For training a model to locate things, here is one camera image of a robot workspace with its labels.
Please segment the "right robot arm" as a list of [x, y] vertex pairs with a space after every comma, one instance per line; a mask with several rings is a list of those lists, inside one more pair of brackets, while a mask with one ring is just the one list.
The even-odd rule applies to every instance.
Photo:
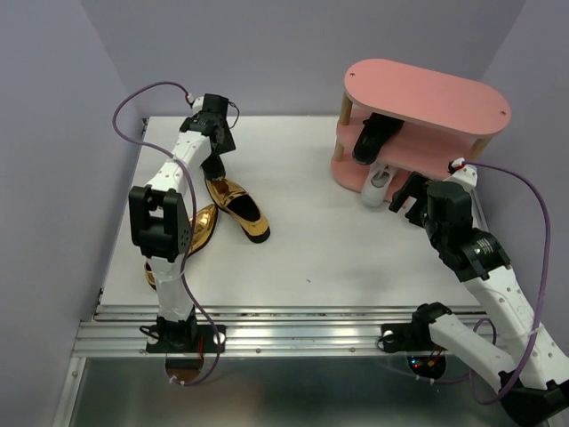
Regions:
[[505, 347], [488, 342], [440, 302], [422, 304], [408, 323], [382, 325], [377, 346], [387, 353], [450, 351], [493, 388], [514, 423], [536, 426], [568, 407], [568, 357], [525, 298], [500, 242], [474, 227], [469, 191], [476, 182], [476, 172], [466, 167], [444, 181], [412, 173], [389, 209], [396, 213], [414, 198], [405, 218], [426, 231]]

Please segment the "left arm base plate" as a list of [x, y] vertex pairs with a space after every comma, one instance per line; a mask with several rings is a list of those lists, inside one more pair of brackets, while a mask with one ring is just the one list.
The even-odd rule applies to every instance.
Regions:
[[140, 326], [139, 330], [146, 336], [146, 352], [150, 354], [170, 353], [199, 353], [214, 354], [225, 351], [224, 325], [217, 325], [219, 335], [216, 335], [210, 325], [197, 325], [196, 332], [187, 337], [183, 334], [175, 334], [172, 337], [161, 337], [158, 334], [157, 325]]

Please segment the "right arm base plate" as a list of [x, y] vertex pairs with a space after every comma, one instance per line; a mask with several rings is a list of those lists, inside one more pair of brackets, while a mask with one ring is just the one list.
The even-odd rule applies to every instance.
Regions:
[[383, 324], [376, 346], [389, 354], [402, 351], [433, 351], [437, 348], [430, 338], [429, 329], [414, 323]]

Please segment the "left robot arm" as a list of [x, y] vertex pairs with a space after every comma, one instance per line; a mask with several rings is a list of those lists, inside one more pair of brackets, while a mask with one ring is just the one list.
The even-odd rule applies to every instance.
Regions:
[[185, 261], [196, 227], [184, 197], [194, 197], [186, 173], [211, 155], [235, 148], [227, 122], [229, 99], [207, 93], [195, 100], [193, 115], [179, 129], [172, 157], [143, 187], [128, 195], [132, 242], [146, 258], [158, 296], [156, 323], [140, 330], [147, 352], [191, 352], [199, 348], [196, 307], [184, 285]]

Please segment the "white sneaker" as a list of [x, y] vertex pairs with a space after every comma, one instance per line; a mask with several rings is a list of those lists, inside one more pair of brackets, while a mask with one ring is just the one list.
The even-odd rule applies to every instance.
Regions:
[[397, 172], [398, 169], [393, 165], [374, 162], [361, 190], [363, 204], [372, 208], [381, 206]]

